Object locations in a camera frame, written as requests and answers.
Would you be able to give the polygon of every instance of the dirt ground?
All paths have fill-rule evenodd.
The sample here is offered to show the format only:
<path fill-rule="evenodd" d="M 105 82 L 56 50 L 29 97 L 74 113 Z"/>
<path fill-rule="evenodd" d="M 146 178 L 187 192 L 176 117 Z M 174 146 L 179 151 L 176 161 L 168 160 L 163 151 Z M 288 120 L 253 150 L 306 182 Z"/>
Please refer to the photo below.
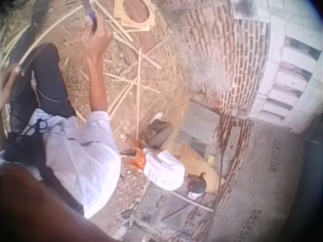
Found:
<path fill-rule="evenodd" d="M 17 29 L 22 29 L 29 23 L 33 3 L 34 0 L 31 0 L 26 5 L 17 8 L 4 20 L 4 24 L 8 26 L 4 36 L 10 39 Z M 53 0 L 41 32 L 80 4 L 81 1 Z M 53 29 L 41 43 L 53 42 L 57 46 L 60 54 L 60 69 L 65 79 L 71 104 L 82 117 L 86 118 L 90 113 L 89 84 L 81 72 L 87 74 L 88 69 L 80 42 L 84 17 L 84 12 L 80 10 Z M 155 20 L 156 25 L 150 30 L 149 34 L 153 37 L 156 45 L 163 43 L 149 54 L 149 58 L 162 68 L 158 70 L 143 59 L 141 62 L 141 83 L 160 91 L 160 93 L 141 88 L 139 136 L 143 136 L 144 130 L 155 113 L 162 111 L 164 113 L 163 119 L 175 126 L 174 134 L 166 143 L 166 146 L 171 146 L 190 97 L 183 81 L 177 54 L 172 43 L 168 42 L 166 25 L 158 11 L 156 11 Z M 121 43 L 113 40 L 106 50 L 104 71 L 128 80 L 134 80 L 137 76 L 138 65 L 129 68 L 129 65 L 125 63 L 120 45 Z M 110 106 L 127 83 L 107 76 L 104 77 L 104 83 L 108 106 Z M 82 127 L 84 121 L 80 116 L 77 119 L 80 127 Z M 119 151 L 128 150 L 129 142 L 124 138 L 124 135 L 136 134 L 136 86 L 132 87 L 130 93 L 116 111 L 116 115 L 111 119 L 111 127 Z M 146 178 L 143 174 L 125 164 L 122 165 L 122 176 L 124 181 L 119 181 L 112 198 L 92 218 L 92 221 L 107 233 L 110 233 L 121 222 L 120 213 L 138 202 L 146 184 Z"/>

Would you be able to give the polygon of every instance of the hand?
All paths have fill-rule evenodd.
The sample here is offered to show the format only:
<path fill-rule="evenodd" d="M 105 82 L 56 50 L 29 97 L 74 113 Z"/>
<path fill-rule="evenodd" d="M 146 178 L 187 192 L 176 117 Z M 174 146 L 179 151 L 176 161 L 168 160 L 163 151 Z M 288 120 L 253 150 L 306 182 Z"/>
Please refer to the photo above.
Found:
<path fill-rule="evenodd" d="M 21 72 L 21 68 L 17 66 L 17 64 L 10 65 L 9 67 L 1 70 L 1 82 L 0 82 L 0 90 L 1 90 L 1 101 L 0 101 L 0 110 L 8 101 L 12 86 L 17 79 L 17 76 Z"/>
<path fill-rule="evenodd" d="M 93 21 L 89 16 L 85 17 L 85 28 L 81 37 L 84 46 L 85 56 L 96 60 L 101 57 L 111 43 L 113 33 L 105 25 L 104 17 L 96 13 L 97 28 L 92 32 Z"/>

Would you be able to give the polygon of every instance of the raised arm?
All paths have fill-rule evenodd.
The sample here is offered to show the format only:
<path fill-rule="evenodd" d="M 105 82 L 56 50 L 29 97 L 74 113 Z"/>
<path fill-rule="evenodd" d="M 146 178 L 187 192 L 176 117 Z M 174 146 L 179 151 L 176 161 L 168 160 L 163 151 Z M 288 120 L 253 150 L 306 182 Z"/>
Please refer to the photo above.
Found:
<path fill-rule="evenodd" d="M 106 111 L 107 102 L 102 75 L 103 53 L 111 43 L 113 34 L 106 27 L 104 17 L 96 14 L 97 29 L 92 33 L 92 20 L 85 19 L 85 28 L 81 40 L 84 46 L 85 58 L 89 68 L 89 96 L 91 111 Z"/>

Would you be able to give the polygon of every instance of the brick wall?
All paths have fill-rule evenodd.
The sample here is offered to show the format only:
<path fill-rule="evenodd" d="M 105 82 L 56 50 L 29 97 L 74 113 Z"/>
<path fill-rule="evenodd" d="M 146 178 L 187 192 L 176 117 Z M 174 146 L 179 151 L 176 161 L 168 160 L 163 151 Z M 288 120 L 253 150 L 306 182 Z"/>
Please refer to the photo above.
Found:
<path fill-rule="evenodd" d="M 194 98 L 219 112 L 249 112 L 264 71 L 269 24 L 234 20 L 228 1 L 168 2 L 160 9 Z"/>

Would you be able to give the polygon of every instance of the seated man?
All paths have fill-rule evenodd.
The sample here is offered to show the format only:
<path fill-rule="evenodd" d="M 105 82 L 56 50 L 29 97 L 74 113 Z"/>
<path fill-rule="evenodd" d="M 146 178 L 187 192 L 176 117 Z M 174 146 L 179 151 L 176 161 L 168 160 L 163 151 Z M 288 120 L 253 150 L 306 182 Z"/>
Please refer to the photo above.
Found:
<path fill-rule="evenodd" d="M 109 200 L 117 185 L 121 159 L 110 128 L 107 98 L 103 82 L 103 53 L 112 40 L 104 18 L 97 16 L 97 30 L 91 33 L 87 17 L 82 35 L 89 69 L 89 102 L 92 113 L 79 129 L 52 43 L 37 47 L 26 60 L 23 77 L 17 82 L 23 89 L 10 100 L 8 144 L 0 163 L 26 167 L 68 206 L 90 218 Z M 31 72 L 37 83 L 31 87 Z M 1 108 L 9 97 L 17 72 L 2 72 Z"/>
<path fill-rule="evenodd" d="M 173 191 L 182 186 L 189 192 L 189 197 L 195 199 L 206 190 L 205 172 L 199 176 L 185 174 L 184 165 L 169 151 L 161 149 L 174 130 L 171 123 L 160 120 L 162 116 L 163 113 L 159 112 L 150 121 L 151 134 L 147 135 L 146 144 L 140 144 L 130 138 L 138 149 L 136 160 L 129 162 L 143 170 L 143 173 L 160 188 Z"/>

